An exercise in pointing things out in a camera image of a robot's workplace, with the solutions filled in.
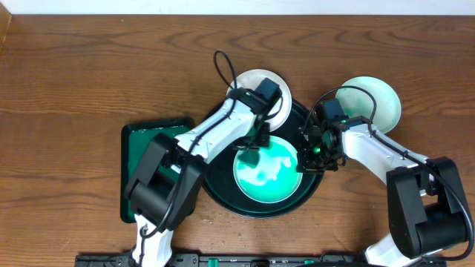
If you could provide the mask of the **mint plate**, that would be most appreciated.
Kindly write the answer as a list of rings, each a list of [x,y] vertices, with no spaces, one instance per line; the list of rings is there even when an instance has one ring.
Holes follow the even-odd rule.
[[[273,204],[293,195],[303,174],[297,172],[297,151],[290,142],[271,136],[267,148],[259,148],[260,161],[256,168],[233,162],[233,175],[239,189],[250,199]]]
[[[372,76],[358,76],[347,80],[343,86],[359,87],[373,96],[376,101],[373,124],[383,134],[397,126],[402,115],[402,106],[398,95],[388,83]],[[373,101],[366,93],[352,88],[342,88],[335,96],[349,117],[370,118]]]

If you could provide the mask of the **white plate with green streaks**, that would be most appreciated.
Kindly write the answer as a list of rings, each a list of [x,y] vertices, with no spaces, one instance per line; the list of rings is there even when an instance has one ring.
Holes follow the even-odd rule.
[[[292,107],[292,95],[287,83],[278,74],[264,69],[253,69],[243,72],[237,77],[237,86],[239,88],[248,88],[255,90],[258,85],[268,78],[279,85],[282,96],[272,107],[270,115],[277,113],[273,118],[268,119],[269,129],[271,132],[276,131],[282,126],[290,115]]]

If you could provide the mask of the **green scouring sponge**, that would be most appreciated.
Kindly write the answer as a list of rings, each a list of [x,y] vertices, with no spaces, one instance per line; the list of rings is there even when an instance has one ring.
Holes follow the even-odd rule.
[[[242,150],[239,151],[237,154],[238,162],[250,167],[256,168],[260,161],[260,155],[258,149],[249,149],[249,150]]]

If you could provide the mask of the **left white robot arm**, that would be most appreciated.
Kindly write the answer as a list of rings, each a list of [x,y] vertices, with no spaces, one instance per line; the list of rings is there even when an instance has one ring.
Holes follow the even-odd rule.
[[[194,210],[209,163],[228,147],[250,151],[269,145],[269,119],[282,97],[278,83],[265,78],[254,90],[235,87],[204,122],[176,137],[157,134],[148,144],[124,195],[137,221],[136,266],[165,266],[174,229]]]

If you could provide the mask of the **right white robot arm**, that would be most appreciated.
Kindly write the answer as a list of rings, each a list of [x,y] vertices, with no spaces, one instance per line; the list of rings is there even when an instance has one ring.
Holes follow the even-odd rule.
[[[337,171],[360,162],[387,190],[389,234],[366,248],[370,266],[416,266],[463,260],[474,249],[474,223],[458,168],[447,157],[430,159],[404,148],[371,119],[346,115],[337,99],[318,100],[302,127],[306,141],[298,171]]]

